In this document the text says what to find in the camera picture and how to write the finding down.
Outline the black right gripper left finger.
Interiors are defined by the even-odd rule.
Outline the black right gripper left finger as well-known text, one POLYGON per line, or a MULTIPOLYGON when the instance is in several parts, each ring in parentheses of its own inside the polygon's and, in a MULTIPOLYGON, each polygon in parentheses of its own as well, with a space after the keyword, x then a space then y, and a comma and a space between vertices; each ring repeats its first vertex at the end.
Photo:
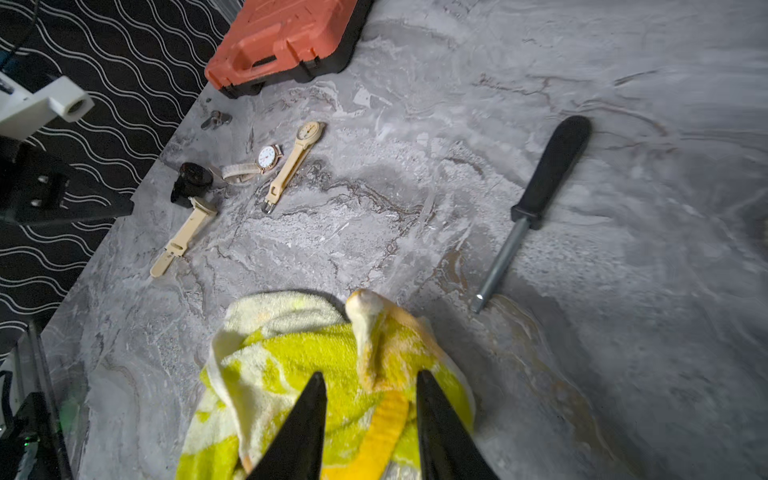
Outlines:
POLYGON ((326 412, 326 384, 315 372, 247 479, 319 479, 326 412))

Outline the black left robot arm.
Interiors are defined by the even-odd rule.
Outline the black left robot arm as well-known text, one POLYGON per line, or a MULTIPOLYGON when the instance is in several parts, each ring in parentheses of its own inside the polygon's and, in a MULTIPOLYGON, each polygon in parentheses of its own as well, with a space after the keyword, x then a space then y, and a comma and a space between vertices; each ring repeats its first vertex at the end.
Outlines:
MULTIPOLYGON (((1 220, 59 226, 129 216, 134 204, 62 160, 23 141, 1 139, 1 220)), ((1 369, 1 477, 73 477, 40 338, 42 317, 24 314, 23 335, 1 369)))

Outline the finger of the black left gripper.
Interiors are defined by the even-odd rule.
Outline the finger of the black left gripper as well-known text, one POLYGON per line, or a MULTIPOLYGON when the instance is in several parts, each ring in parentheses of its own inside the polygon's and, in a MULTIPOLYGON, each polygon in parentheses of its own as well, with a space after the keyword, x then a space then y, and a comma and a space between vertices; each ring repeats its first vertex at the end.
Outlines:
POLYGON ((37 147, 1 145, 1 220, 64 225, 129 216, 133 202, 37 147))

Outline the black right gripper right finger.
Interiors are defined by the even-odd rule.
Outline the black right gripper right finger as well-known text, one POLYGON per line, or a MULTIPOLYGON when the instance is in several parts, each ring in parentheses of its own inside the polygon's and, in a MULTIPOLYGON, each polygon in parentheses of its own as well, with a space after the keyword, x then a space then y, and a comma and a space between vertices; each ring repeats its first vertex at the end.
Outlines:
POLYGON ((497 479, 434 375, 417 376, 417 429, 423 479, 497 479))

